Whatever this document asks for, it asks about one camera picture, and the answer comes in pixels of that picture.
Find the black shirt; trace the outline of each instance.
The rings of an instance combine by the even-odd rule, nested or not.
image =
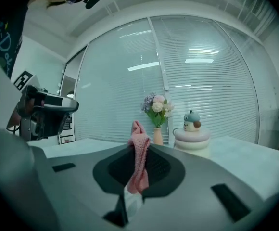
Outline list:
[[[0,66],[11,78],[15,59],[22,44],[22,31],[29,0],[5,0],[5,2],[0,11]]]

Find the knitted cloth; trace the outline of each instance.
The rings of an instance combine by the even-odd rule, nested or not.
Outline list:
[[[127,190],[132,194],[137,192],[142,194],[143,190],[149,187],[145,162],[150,138],[139,121],[134,121],[132,124],[131,137],[128,140],[128,144],[134,145],[135,165],[134,173],[127,184]]]

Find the flower bouquet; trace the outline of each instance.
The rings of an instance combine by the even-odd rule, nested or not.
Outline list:
[[[161,125],[168,120],[173,109],[172,102],[169,102],[164,96],[151,93],[144,99],[141,110],[147,114],[154,124],[153,142],[155,144],[163,145]]]

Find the white blind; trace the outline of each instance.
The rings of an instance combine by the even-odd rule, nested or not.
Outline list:
[[[259,144],[279,146],[279,78],[265,48],[248,35],[220,23],[237,45],[254,80],[260,113]]]
[[[175,104],[173,126],[198,112],[212,137],[256,142],[258,105],[247,66],[237,48],[211,21],[194,17],[152,18]]]
[[[164,95],[159,58],[147,20],[116,28],[92,41],[79,73],[75,99],[76,140],[126,142],[139,120],[152,137],[153,125],[140,110],[151,92]],[[163,125],[164,143],[168,143]]]

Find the pink vase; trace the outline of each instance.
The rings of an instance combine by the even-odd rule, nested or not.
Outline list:
[[[162,134],[161,134],[161,129],[160,128],[155,128],[154,129],[153,143],[157,144],[157,145],[163,145],[163,138],[162,138]]]

